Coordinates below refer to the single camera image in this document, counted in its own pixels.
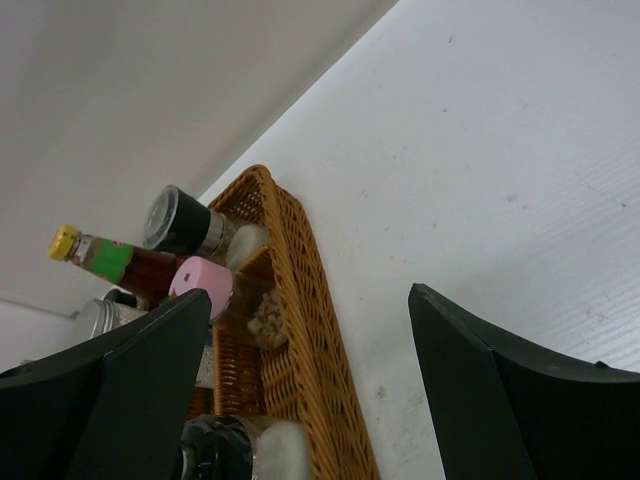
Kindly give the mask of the pink lid spice jar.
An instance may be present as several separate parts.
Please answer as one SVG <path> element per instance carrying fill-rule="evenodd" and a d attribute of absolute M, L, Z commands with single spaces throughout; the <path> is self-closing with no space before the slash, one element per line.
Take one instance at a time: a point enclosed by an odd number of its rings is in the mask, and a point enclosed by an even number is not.
<path fill-rule="evenodd" d="M 210 323 L 235 340 L 266 350 L 287 342 L 279 294 L 271 281 L 190 257 L 176 271 L 169 294 L 177 297 L 193 289 L 208 294 Z"/>

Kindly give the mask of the silver lid tall jar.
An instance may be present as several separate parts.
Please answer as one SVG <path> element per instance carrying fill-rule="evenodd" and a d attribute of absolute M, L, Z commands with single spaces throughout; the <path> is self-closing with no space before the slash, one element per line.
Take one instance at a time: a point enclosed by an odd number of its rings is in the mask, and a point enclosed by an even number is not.
<path fill-rule="evenodd" d="M 146 314 L 146 311 L 111 300 L 89 300 L 74 321 L 75 344 L 96 338 Z"/>

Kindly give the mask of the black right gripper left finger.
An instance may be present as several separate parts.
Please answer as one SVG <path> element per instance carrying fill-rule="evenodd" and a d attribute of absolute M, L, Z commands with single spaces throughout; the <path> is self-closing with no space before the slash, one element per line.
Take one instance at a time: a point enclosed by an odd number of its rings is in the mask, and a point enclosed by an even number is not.
<path fill-rule="evenodd" d="M 1 375 L 4 479 L 168 479 L 209 328 L 191 290 Z"/>

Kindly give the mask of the black cap salt grinder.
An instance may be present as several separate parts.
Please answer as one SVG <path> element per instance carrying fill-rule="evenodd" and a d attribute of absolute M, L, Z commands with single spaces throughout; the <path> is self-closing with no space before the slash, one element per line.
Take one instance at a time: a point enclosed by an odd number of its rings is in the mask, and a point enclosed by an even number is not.
<path fill-rule="evenodd" d="M 198 256 L 237 270 L 269 241 L 268 230 L 207 208 L 175 185 L 154 199 L 144 222 L 148 250 Z"/>

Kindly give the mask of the yellow cap sauce bottle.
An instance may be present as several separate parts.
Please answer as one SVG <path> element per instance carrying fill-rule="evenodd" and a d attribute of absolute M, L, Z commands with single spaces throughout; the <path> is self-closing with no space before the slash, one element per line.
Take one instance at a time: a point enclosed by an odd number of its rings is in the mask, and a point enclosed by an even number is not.
<path fill-rule="evenodd" d="M 178 260 L 172 254 L 82 233 L 67 224 L 56 231 L 48 256 L 70 262 L 150 303 L 160 303 L 169 295 L 178 269 Z"/>

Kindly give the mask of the black stopper white bottle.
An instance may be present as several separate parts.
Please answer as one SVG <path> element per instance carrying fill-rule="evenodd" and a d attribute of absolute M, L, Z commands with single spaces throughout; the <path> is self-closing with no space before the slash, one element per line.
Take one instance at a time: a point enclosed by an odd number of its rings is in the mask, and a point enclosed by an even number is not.
<path fill-rule="evenodd" d="M 201 415 L 184 425 L 171 477 L 311 479 L 305 429 L 264 416 Z"/>

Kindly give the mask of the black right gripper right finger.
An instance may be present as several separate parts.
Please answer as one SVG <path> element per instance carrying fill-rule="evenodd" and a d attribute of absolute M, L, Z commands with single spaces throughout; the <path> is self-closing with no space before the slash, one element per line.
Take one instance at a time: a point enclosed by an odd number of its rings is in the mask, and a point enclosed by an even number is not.
<path fill-rule="evenodd" d="M 637 373 L 537 345 L 423 284 L 408 307 L 447 478 L 638 478 Z"/>

